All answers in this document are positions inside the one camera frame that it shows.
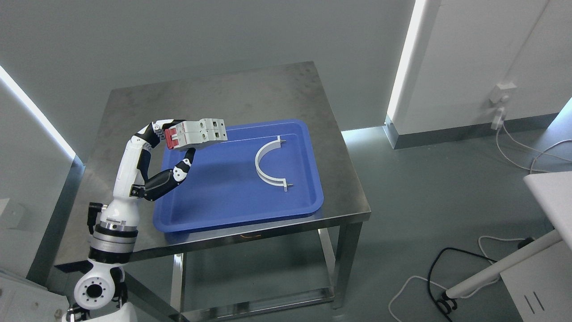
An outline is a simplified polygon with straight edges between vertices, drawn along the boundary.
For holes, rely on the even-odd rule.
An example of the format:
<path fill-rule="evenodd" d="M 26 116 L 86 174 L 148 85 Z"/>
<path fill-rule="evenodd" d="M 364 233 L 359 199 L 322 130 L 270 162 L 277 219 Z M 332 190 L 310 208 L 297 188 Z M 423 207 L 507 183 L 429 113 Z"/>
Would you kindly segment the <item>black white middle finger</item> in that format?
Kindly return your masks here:
<path fill-rule="evenodd" d="M 170 127 L 173 127 L 181 122 L 184 122 L 184 119 L 163 119 L 163 120 L 156 120 L 152 122 L 153 130 L 165 130 Z"/>

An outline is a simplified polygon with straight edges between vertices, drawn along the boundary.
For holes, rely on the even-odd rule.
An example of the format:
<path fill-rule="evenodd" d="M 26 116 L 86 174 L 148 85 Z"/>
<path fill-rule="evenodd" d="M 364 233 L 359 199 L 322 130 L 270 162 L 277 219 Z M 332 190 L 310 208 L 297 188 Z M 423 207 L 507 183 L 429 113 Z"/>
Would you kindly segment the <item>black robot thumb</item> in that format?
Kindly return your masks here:
<path fill-rule="evenodd" d="M 135 169 L 141 174 L 144 183 L 131 185 L 130 196 L 154 201 L 172 191 L 186 179 L 195 153 L 195 148 L 188 149 L 184 159 L 179 161 L 172 169 L 163 170 L 149 178 L 147 174 L 151 162 L 151 153 L 143 149 Z"/>

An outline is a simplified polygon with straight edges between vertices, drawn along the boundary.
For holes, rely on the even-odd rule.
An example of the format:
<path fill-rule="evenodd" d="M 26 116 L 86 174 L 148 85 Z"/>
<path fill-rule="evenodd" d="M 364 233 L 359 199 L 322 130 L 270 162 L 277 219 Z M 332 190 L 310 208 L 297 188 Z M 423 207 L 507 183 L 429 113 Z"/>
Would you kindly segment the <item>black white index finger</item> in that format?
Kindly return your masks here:
<path fill-rule="evenodd" d="M 153 130 L 152 122 L 142 128 L 143 149 L 155 148 L 161 140 L 165 139 L 165 130 Z"/>

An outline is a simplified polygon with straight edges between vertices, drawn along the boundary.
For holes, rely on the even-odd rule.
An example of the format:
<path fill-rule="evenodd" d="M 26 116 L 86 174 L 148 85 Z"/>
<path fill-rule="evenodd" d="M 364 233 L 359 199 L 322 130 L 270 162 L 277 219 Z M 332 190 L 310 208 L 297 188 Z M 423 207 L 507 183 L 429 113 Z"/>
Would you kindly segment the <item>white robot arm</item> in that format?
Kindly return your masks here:
<path fill-rule="evenodd" d="M 139 200 L 156 200 L 178 187 L 190 171 L 195 148 L 189 148 L 184 159 L 173 169 L 148 176 L 151 150 L 180 119 L 163 119 L 149 123 L 128 141 L 118 168 L 113 199 L 108 205 L 91 203 L 88 207 L 90 248 L 88 261 L 92 268 L 74 288 L 74 304 L 61 318 L 63 322 L 85 320 L 91 310 L 117 301 L 119 310 L 110 315 L 134 322 L 136 314 L 127 302 L 123 267 L 129 262 L 138 235 Z"/>

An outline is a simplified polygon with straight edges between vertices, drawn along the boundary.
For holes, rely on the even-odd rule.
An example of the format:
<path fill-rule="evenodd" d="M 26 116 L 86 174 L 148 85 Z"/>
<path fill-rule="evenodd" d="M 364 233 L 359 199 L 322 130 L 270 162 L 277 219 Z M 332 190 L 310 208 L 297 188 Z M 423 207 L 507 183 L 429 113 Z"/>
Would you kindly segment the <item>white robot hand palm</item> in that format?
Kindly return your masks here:
<path fill-rule="evenodd" d="M 142 153 L 151 155 L 149 148 L 151 145 L 138 136 L 132 136 L 127 141 L 113 188 L 113 200 L 103 210 L 100 216 L 102 222 L 127 226 L 128 229 L 135 229 L 139 225 L 140 197 L 132 196 L 131 193 L 133 185 L 136 187 L 144 185 L 138 164 Z"/>

